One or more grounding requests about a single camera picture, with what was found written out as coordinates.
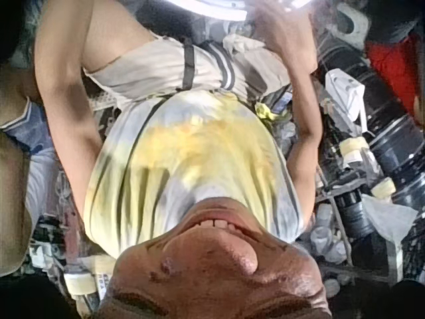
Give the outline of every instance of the leg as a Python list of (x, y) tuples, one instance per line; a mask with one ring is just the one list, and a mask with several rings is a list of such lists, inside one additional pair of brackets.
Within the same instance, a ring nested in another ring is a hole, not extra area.
[(0, 132), (0, 276), (21, 266), (31, 237), (24, 206), (26, 171), (23, 152)]

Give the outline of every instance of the yellow tie-dye shirt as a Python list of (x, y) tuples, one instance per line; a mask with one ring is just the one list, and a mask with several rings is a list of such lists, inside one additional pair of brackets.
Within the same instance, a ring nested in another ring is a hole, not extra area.
[(174, 228), (194, 204), (229, 197), (294, 241), (303, 229), (298, 199), (257, 116), (232, 94), (196, 91), (170, 98), (146, 122), (160, 101), (132, 106), (112, 128), (86, 196), (88, 236), (118, 258)]

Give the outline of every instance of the nose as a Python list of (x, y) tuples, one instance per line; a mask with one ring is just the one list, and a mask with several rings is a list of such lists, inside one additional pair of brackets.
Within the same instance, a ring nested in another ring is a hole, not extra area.
[(258, 268), (257, 254), (244, 239), (224, 229), (190, 229), (172, 239), (163, 249), (163, 268), (215, 275), (220, 270), (231, 270), (245, 275)]

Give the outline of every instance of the white plastic container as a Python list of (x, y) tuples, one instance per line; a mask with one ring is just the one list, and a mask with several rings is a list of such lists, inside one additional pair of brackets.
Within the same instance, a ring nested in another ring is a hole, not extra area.
[(319, 226), (310, 234), (313, 251), (317, 256), (323, 256), (329, 251), (332, 245), (332, 231), (330, 228)]

